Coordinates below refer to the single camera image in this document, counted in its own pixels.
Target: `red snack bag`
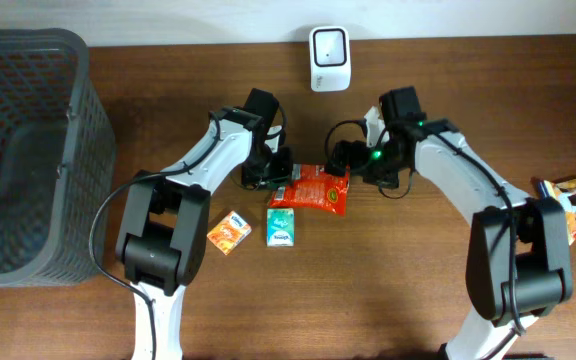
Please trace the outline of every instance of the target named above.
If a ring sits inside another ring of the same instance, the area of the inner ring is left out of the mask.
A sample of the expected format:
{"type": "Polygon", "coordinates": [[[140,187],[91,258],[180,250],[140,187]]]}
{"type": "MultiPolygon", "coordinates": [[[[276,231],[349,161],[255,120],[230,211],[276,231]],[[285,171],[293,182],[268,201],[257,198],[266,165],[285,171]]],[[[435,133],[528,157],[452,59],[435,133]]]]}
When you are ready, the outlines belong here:
{"type": "Polygon", "coordinates": [[[337,177],[324,172],[323,165],[295,164],[292,186],[282,186],[268,204],[276,207],[311,207],[346,214],[346,195],[350,175],[337,177]]]}

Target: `white wall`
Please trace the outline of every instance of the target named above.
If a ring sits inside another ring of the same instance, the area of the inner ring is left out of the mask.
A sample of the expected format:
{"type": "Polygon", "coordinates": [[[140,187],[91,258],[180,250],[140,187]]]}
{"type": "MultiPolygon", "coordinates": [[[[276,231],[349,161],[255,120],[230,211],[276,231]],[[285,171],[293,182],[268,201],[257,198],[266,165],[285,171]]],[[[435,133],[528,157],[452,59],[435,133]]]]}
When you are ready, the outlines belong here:
{"type": "Polygon", "coordinates": [[[0,28],[62,27],[91,46],[576,33],[576,0],[17,0],[0,28]]]}

